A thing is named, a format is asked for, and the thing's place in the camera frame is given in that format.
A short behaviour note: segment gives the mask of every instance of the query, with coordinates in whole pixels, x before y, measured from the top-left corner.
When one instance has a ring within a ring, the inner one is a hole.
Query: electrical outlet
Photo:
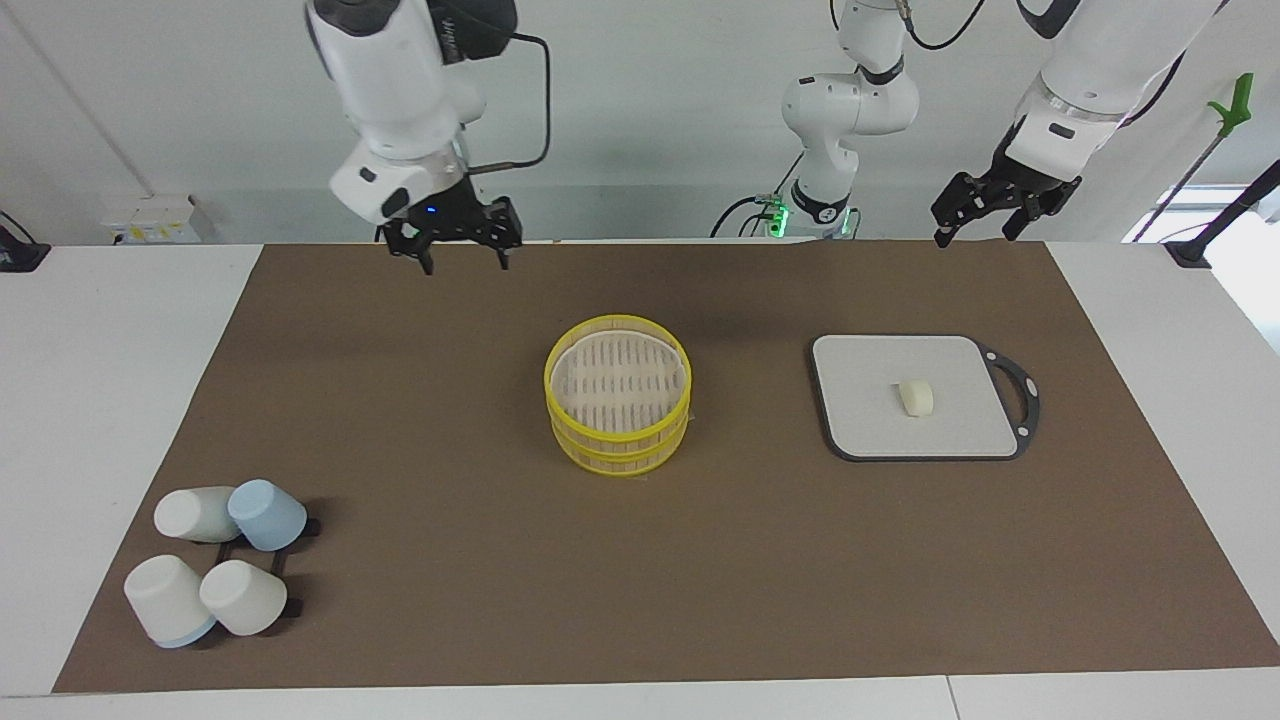
[[[212,223],[187,195],[108,197],[102,227],[114,245],[193,245],[214,237]]]

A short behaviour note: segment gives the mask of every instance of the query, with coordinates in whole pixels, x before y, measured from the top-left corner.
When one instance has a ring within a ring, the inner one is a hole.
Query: light blue cup
[[[307,524],[307,509],[261,478],[236,488],[227,501],[227,512],[250,544],[264,552],[275,552],[298,539]]]

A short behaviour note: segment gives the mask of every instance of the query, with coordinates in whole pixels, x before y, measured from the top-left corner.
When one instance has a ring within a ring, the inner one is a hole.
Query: green handle
[[[1219,137],[1231,135],[1235,126],[1248,122],[1253,117],[1249,113],[1249,91],[1253,90],[1253,73],[1244,73],[1235,78],[1235,92],[1231,94],[1231,109],[1228,110],[1220,102],[1210,100],[1208,106],[1222,115],[1222,129],[1217,131]]]

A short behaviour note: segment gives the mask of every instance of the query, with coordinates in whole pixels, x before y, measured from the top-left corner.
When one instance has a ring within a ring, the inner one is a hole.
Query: brown table mat
[[[264,250],[56,692],[1280,665],[1041,245],[436,255],[424,278],[380,247]],[[545,354],[603,313],[694,364],[689,436],[639,480],[548,427]],[[1036,378],[1039,434],[1009,462],[841,461],[805,356],[824,333],[977,338]],[[156,501],[253,477],[324,521],[288,562],[305,614],[154,647],[124,575],[215,555],[159,536]]]

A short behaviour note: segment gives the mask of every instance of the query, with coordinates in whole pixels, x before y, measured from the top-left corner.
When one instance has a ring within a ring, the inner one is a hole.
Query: cutting board
[[[852,461],[1011,460],[1039,423],[1039,389],[1012,360],[964,336],[823,336],[810,348],[827,441]],[[1024,397],[1011,418],[993,373]],[[897,386],[925,380],[933,413],[906,413]]]

